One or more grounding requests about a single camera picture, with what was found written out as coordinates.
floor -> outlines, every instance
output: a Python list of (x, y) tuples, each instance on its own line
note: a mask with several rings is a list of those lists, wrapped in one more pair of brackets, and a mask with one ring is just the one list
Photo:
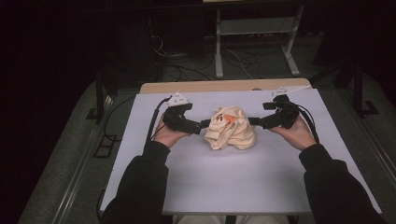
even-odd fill
[[(284, 35), (243, 35), (223, 39), (224, 79), (290, 78), (287, 62), (281, 54), (286, 44)], [(312, 64), (321, 35), (299, 35), (292, 55), (301, 72), (310, 78), (325, 67)], [(197, 55), (168, 53), (161, 81), (214, 80), (213, 46)], [(363, 99), (373, 102), (379, 115), (361, 119), (351, 107), (353, 85), (338, 90), (333, 80), (336, 72), (313, 84), (328, 107), (352, 157), (377, 199), (383, 217), (396, 223), (396, 109), (386, 99), (378, 83), (368, 76), (363, 80)], [(138, 90), (121, 90), (106, 98), (104, 119), (96, 123), (86, 119), (95, 105), (95, 86), (91, 84), (76, 104), (70, 120), (54, 149), (49, 163), (21, 217), (20, 223), (98, 223), (97, 204), (109, 179), (120, 142), (108, 158), (94, 158), (93, 152), (104, 132), (123, 136), (124, 127)], [(208, 217), (195, 217), (194, 222), (208, 223)], [(254, 220), (251, 223), (265, 223)], [(300, 217), (299, 223), (315, 223), (311, 216)]]

dark background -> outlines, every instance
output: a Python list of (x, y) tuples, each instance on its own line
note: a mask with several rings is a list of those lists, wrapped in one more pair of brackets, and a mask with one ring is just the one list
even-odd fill
[[(2, 223), (18, 221), (79, 96), (100, 69), (109, 73), (106, 84), (113, 91), (156, 81), (161, 75), (153, 64), (156, 59), (150, 49), (145, 14), (113, 18), (81, 13), (90, 7), (146, 4), (152, 3), (0, 3), (1, 95), (2, 110), (6, 111), (1, 122), (5, 144), (0, 147)], [(314, 2), (304, 10), (299, 33), (326, 32), (314, 63), (330, 66), (345, 57), (357, 57), (363, 70), (378, 80), (396, 105), (396, 42), (389, 31), (396, 27), (395, 15), (394, 3), (387, 0), (349, 1), (342, 5)], [(178, 24), (165, 17), (157, 23), (159, 33), (164, 32), (161, 25), (168, 22), (176, 30), (190, 27), (194, 36), (186, 35), (187, 39), (204, 35), (205, 31), (197, 27), (212, 27), (202, 20)]]

crumpled cloth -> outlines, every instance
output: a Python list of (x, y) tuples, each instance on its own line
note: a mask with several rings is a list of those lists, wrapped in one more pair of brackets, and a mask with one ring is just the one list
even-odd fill
[(245, 112), (236, 105), (219, 107), (206, 128), (205, 140), (213, 149), (225, 148), (228, 145), (239, 149), (254, 146), (256, 134), (248, 122)]

white table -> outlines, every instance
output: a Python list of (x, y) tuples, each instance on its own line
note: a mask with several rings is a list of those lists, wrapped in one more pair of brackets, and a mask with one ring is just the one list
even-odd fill
[[(215, 114), (218, 106), (239, 105), (249, 117), (271, 115), (262, 103), (271, 102), (272, 91), (183, 92), (193, 103), (187, 119), (201, 121)], [(140, 155), (153, 110), (168, 93), (141, 93), (126, 126), (101, 210), (115, 197), (122, 174), (130, 160)], [(352, 160), (317, 90), (289, 94), (292, 102), (303, 105), (313, 115), (321, 144), (330, 155), (347, 163), (365, 187), (377, 212), (380, 208)], [(279, 135), (255, 129), (257, 142), (247, 150), (228, 146), (213, 150), (200, 135), (181, 139), (168, 156), (169, 177), (163, 212), (184, 215), (303, 215), (310, 213), (304, 187), (304, 167), (299, 151)]]

black jacket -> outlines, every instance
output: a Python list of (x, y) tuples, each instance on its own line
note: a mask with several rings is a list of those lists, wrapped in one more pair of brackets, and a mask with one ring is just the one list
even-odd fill
[[(169, 152), (161, 143), (146, 143), (143, 155), (128, 165), (101, 223), (161, 223)], [(304, 150), (300, 160), (306, 170), (306, 192), (317, 224), (386, 223), (347, 165), (333, 160), (322, 145)]]

